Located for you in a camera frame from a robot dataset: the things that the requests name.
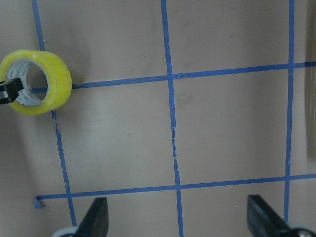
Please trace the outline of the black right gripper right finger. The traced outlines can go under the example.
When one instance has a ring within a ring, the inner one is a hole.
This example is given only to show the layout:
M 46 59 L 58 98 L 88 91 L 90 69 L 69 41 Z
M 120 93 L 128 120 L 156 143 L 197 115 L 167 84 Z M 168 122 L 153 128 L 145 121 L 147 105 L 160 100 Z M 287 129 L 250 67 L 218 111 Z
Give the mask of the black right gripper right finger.
M 291 237 L 291 228 L 260 195 L 247 197 L 247 227 L 253 237 Z

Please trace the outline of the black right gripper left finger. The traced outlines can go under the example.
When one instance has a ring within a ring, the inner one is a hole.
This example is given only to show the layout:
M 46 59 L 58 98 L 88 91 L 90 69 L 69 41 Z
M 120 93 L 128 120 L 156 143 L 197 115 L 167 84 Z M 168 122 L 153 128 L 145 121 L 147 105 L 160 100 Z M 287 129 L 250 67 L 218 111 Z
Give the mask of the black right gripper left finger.
M 106 237 L 109 230 L 106 197 L 95 198 L 75 232 L 76 237 Z

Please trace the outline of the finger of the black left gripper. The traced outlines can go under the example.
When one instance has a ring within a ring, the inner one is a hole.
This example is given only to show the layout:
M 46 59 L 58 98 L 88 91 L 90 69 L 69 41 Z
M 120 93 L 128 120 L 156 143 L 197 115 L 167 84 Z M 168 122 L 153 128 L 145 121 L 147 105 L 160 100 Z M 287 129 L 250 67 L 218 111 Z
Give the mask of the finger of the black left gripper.
M 10 104 L 14 102 L 19 92 L 24 89 L 22 80 L 20 78 L 14 78 L 5 80 L 0 83 L 0 104 Z

